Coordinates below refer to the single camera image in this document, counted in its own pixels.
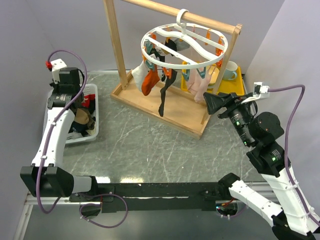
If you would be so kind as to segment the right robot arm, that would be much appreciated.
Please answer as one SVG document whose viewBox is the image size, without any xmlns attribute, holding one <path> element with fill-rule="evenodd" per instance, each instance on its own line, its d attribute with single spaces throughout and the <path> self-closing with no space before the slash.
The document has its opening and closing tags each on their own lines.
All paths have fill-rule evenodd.
<svg viewBox="0 0 320 240">
<path fill-rule="evenodd" d="M 252 94 L 238 96 L 235 93 L 218 95 L 206 92 L 203 97 L 209 115 L 221 108 L 218 115 L 230 119 L 241 141 L 251 150 L 247 152 L 250 163 L 267 181 L 278 202 L 272 202 L 249 187 L 237 175 L 229 173 L 219 180 L 219 195 L 223 199 L 235 198 L 260 215 L 279 240 L 313 240 L 320 232 L 320 217 L 314 213 L 298 184 L 285 150 L 277 138 L 285 131 L 279 118 L 271 112 L 255 116 L 249 101 Z"/>
</svg>

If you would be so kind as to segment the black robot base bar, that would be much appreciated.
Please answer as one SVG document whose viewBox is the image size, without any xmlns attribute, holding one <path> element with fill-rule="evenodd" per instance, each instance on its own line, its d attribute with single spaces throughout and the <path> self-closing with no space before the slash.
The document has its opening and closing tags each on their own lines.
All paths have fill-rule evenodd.
<svg viewBox="0 0 320 240">
<path fill-rule="evenodd" d="M 215 211 L 217 202 L 232 197 L 218 182 L 97 183 L 89 192 L 74 193 L 72 203 L 102 204 L 103 213 L 118 211 Z"/>
</svg>

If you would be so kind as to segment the tan brown ribbed sock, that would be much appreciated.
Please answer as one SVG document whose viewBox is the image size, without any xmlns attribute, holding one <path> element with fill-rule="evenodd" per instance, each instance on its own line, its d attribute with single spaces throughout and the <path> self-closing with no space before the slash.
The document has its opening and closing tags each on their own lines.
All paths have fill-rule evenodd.
<svg viewBox="0 0 320 240">
<path fill-rule="evenodd" d="M 86 108 L 78 108 L 74 117 L 77 124 L 85 125 L 89 130 L 93 130 L 96 125 L 96 118 Z"/>
</svg>

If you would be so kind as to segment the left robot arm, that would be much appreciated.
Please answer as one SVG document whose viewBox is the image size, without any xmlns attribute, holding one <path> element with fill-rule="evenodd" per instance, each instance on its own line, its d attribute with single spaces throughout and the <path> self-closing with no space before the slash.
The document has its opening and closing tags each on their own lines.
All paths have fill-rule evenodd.
<svg viewBox="0 0 320 240">
<path fill-rule="evenodd" d="M 20 177 L 36 198 L 69 197 L 81 192 L 87 201 L 94 201 L 99 188 L 91 176 L 76 176 L 63 169 L 63 155 L 76 110 L 82 106 L 84 87 L 82 74 L 76 67 L 62 67 L 55 75 L 52 93 L 47 100 L 47 121 L 38 151 L 30 166 L 23 166 Z"/>
</svg>

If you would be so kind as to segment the orange sock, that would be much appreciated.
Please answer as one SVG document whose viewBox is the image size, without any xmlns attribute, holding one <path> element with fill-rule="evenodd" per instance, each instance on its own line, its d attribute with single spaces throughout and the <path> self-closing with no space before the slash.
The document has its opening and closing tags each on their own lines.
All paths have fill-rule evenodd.
<svg viewBox="0 0 320 240">
<path fill-rule="evenodd" d="M 160 81 L 158 72 L 150 70 L 141 85 L 141 91 L 144 96 L 148 96 L 152 88 Z"/>
</svg>

